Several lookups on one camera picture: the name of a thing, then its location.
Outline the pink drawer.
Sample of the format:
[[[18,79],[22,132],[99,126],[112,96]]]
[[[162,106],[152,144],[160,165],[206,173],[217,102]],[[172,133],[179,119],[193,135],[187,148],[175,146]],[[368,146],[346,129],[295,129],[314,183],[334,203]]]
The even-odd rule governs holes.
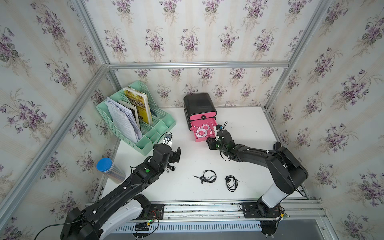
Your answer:
[[[191,131],[194,132],[196,142],[204,142],[208,138],[214,138],[216,136],[216,125],[215,118],[192,121]]]
[[[200,113],[200,114],[190,115],[189,120],[191,121],[205,120],[207,118],[214,118],[216,115],[217,115],[216,112]]]

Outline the black pink drawer cabinet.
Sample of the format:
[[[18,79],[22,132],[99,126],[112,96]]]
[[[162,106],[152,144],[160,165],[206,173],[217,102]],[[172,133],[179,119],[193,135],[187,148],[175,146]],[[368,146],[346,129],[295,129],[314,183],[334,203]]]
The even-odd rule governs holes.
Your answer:
[[[191,120],[189,120],[190,115],[216,112],[217,110],[213,104],[213,101],[208,93],[198,93],[192,95],[186,95],[183,98],[184,101],[184,113],[188,128],[191,131]]]

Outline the green plastic file organizer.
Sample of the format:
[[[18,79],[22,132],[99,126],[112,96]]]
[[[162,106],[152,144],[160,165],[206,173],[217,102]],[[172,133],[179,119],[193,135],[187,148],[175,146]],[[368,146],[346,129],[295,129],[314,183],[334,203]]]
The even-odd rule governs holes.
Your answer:
[[[105,104],[106,99],[98,104],[96,108],[106,122],[108,128],[116,137],[130,145],[140,154],[146,156],[150,151],[152,151],[154,144],[159,142],[161,136],[170,131],[176,125],[176,121],[170,114],[158,108],[149,92],[149,89],[144,83],[136,81],[128,85],[128,87],[140,91],[148,96],[153,119],[152,125],[148,125],[140,119],[137,108],[130,103],[128,98],[125,96],[123,89],[111,95],[109,98],[130,109],[136,117],[136,121],[140,125],[140,130],[143,134],[141,140],[139,140],[136,144],[125,138],[117,129],[113,123],[108,107]]]

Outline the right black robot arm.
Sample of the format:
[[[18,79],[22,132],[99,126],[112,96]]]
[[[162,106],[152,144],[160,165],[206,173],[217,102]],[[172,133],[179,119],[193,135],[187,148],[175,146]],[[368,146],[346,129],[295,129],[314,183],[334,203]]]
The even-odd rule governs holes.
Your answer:
[[[229,161],[255,164],[269,170],[274,183],[258,199],[257,209],[262,216],[293,194],[309,176],[299,160],[278,142],[272,150],[251,148],[236,144],[227,130],[219,130],[216,137],[207,138],[207,144],[210,150],[219,151]]]

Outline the aluminium front rail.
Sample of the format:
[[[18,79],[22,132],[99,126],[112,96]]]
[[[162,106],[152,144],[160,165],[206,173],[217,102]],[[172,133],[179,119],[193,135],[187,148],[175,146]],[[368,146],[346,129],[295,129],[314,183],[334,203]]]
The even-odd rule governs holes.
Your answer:
[[[325,210],[318,200],[287,198],[280,203],[277,211],[265,217],[257,214],[256,200],[225,201],[170,201],[162,202],[164,208],[155,211],[165,222],[212,222],[212,221],[256,221],[279,220],[326,220]]]

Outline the yellow book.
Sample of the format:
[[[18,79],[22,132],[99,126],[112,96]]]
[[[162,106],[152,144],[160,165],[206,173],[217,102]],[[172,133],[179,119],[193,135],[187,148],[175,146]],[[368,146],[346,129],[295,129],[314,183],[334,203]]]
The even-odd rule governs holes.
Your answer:
[[[153,119],[148,96],[131,87],[125,87],[123,91],[130,103],[137,108],[140,119],[148,125],[152,125]]]

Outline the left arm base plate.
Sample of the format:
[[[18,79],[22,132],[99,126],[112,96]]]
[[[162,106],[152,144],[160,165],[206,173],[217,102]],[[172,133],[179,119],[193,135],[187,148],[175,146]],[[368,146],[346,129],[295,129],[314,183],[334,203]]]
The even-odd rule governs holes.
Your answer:
[[[164,210],[164,204],[151,204],[150,207],[145,207],[142,213],[134,219],[134,221],[162,220],[164,218]]]

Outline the pink top drawer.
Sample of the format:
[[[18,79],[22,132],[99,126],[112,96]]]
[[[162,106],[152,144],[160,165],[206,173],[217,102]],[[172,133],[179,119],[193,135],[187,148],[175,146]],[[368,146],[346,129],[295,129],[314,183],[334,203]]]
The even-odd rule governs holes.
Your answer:
[[[191,121],[205,120],[207,118],[214,118],[216,115],[217,115],[216,112],[200,113],[200,114],[190,115],[189,120]]]

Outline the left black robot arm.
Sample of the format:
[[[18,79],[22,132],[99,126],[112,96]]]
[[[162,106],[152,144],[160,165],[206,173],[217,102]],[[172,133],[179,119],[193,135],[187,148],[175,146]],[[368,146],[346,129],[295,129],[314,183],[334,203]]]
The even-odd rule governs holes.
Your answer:
[[[71,210],[60,239],[103,240],[127,221],[149,214],[151,202],[142,191],[159,179],[168,164],[179,162],[181,152],[181,149],[174,152],[168,145],[156,144],[152,155],[109,194],[83,210]]]

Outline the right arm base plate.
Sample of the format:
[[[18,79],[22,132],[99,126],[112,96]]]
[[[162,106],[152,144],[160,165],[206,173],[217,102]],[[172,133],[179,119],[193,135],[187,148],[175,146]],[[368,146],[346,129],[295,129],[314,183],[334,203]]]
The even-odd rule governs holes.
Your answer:
[[[240,203],[239,207],[246,219],[278,219],[285,214],[285,209],[280,204],[269,208],[262,201]]]

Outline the black earphones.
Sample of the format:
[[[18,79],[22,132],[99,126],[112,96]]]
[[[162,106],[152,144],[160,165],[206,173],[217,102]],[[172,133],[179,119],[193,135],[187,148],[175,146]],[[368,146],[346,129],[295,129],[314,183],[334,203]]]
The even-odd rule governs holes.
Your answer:
[[[217,180],[217,174],[213,170],[204,170],[200,177],[199,176],[194,176],[194,177],[199,179],[201,184],[204,184],[204,183],[212,184]]]
[[[166,166],[166,171],[169,172],[169,171],[175,171],[176,170],[176,167],[175,166],[171,166],[170,164],[167,164]]]
[[[232,192],[232,193],[236,191],[236,189],[239,186],[239,182],[240,182],[233,175],[226,176],[225,181],[226,181],[227,190]]]

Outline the white paper stack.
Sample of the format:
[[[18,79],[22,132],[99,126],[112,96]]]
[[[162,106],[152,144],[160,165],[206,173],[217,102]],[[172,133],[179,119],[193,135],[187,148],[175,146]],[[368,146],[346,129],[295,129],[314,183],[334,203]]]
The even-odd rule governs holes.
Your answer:
[[[107,97],[105,104],[120,133],[134,144],[141,140],[143,134],[132,111],[109,97]]]

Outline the blue lid plastic jar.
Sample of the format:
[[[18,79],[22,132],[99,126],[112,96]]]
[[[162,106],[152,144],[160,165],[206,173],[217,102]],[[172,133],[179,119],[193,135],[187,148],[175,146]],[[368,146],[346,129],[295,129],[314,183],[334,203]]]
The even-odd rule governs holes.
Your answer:
[[[122,183],[126,174],[110,158],[103,158],[97,163],[97,170],[115,183]]]

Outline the white earphones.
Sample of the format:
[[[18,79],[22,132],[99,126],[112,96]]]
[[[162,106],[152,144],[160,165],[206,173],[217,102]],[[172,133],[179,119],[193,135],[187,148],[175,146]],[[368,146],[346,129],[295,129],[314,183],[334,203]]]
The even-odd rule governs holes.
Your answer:
[[[208,130],[209,130],[208,124],[201,125],[201,129],[204,131],[205,135],[208,135]]]
[[[215,126],[209,126],[208,134],[209,134],[209,136],[215,136],[216,135],[216,127]]]
[[[197,128],[196,129],[196,136],[197,136],[197,138],[204,138],[206,135],[201,128]]]

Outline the black stapler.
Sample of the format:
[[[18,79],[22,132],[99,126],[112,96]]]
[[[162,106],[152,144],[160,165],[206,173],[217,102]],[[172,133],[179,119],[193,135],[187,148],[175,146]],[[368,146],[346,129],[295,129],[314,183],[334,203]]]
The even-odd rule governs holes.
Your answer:
[[[274,146],[273,146],[273,150],[278,150],[280,147],[281,147],[281,143],[280,142],[275,142]]]

